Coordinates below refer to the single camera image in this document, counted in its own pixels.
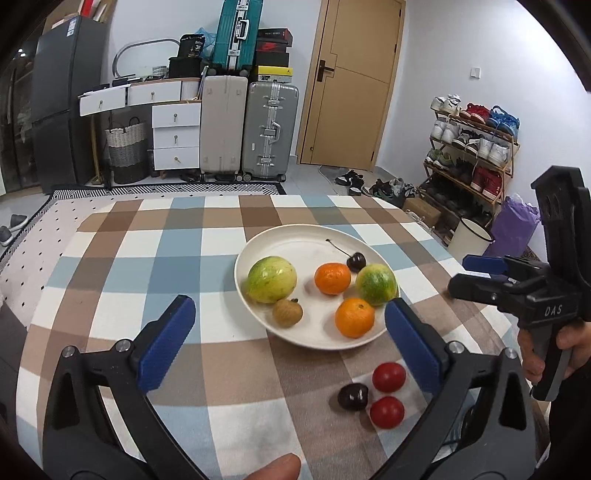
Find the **right hand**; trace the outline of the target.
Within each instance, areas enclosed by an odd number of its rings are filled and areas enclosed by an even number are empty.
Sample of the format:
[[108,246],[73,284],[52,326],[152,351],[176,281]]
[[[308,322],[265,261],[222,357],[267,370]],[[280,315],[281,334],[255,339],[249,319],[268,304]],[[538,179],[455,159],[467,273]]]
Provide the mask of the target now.
[[[525,376],[533,384],[537,384],[542,378],[545,363],[534,352],[532,335],[526,330],[520,330],[518,344],[522,353]],[[571,350],[571,358],[564,375],[564,378],[568,378],[590,359],[590,323],[579,320],[564,326],[557,334],[556,344],[561,350]]]

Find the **left hand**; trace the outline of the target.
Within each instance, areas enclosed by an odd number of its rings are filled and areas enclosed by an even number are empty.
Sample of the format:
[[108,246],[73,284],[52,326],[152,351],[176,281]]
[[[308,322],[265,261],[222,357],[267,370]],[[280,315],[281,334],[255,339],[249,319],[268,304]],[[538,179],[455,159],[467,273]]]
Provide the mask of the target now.
[[301,459],[289,453],[252,472],[245,480],[297,480],[300,473]]

